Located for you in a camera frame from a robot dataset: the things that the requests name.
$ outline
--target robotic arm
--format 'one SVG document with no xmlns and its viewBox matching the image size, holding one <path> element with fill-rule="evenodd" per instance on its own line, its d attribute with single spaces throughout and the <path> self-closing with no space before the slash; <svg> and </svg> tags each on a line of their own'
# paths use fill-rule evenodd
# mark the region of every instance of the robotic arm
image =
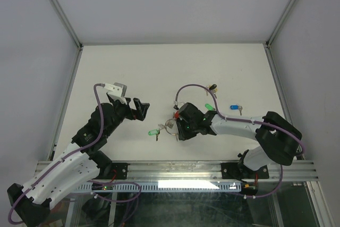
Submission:
<svg viewBox="0 0 340 227">
<path fill-rule="evenodd" d="M 107 175 L 112 169 L 112 161 L 99 149 L 107 143 L 107 138 L 124 119 L 140 121 L 145 119 L 149 103 L 143 104 L 134 98 L 136 110 L 131 109 L 129 107 L 131 99 L 125 97 L 125 85 L 106 83 L 102 86 L 109 91 L 107 96 L 110 103 L 100 105 L 104 117 L 101 137 L 98 135 L 102 119 L 97 106 L 88 123 L 76 133 L 67 149 L 58 158 L 22 186 L 14 183 L 8 188 L 11 205 L 16 203 L 15 211 L 28 227 L 43 222 L 51 209 L 79 185 L 99 175 Z M 96 139 L 98 141 L 93 146 L 85 148 Z"/>
<path fill-rule="evenodd" d="M 298 139 L 302 138 L 301 133 L 295 127 L 275 112 L 268 112 L 264 117 L 243 117 L 244 121 L 240 122 L 235 116 L 228 116 L 224 119 L 216 111 L 207 111 L 203 114 L 193 104 L 186 103 L 175 113 L 175 118 L 179 140 L 187 140 L 200 133 L 214 136 L 231 134 L 257 141 L 260 146 L 239 154 L 239 162 L 230 165 L 227 170 L 238 180 L 250 178 L 261 167 L 273 162 L 289 166 L 296 156 L 299 144 L 294 138 L 280 130 L 258 123 L 273 124 Z"/>
</svg>

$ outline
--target green key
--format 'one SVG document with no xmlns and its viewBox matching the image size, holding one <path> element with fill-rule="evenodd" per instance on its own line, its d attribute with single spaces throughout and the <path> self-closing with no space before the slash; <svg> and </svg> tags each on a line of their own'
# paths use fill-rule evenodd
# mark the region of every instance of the green key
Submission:
<svg viewBox="0 0 340 227">
<path fill-rule="evenodd" d="M 207 108 L 207 110 L 215 111 L 215 109 L 209 104 L 206 104 L 206 108 Z"/>
<path fill-rule="evenodd" d="M 158 134 L 159 134 L 159 130 L 158 130 L 158 129 L 156 129 L 156 130 L 150 130 L 150 131 L 148 132 L 148 134 L 149 134 L 149 136 L 158 135 Z"/>
</svg>

